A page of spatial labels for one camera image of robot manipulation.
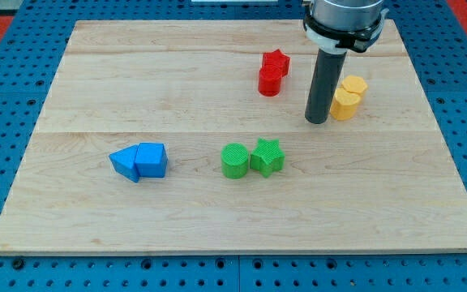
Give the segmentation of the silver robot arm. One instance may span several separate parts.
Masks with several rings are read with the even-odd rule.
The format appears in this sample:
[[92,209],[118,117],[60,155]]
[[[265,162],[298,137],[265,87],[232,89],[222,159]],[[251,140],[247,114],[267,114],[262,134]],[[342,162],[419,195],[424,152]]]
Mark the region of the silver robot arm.
[[303,27],[325,53],[364,53],[379,39],[387,13],[383,0],[312,0]]

